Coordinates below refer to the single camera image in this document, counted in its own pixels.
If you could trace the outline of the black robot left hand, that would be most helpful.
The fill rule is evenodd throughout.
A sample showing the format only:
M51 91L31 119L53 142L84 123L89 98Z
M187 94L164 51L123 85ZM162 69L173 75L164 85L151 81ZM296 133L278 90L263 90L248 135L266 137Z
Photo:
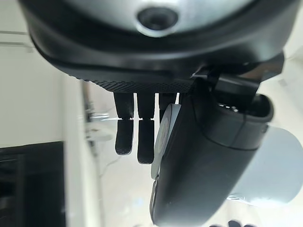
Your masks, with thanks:
M160 227L198 227L223 204L274 115L257 93L281 73L298 0L21 0L38 52L62 72L114 94L116 152L156 159L160 120L180 111L160 155L150 203Z

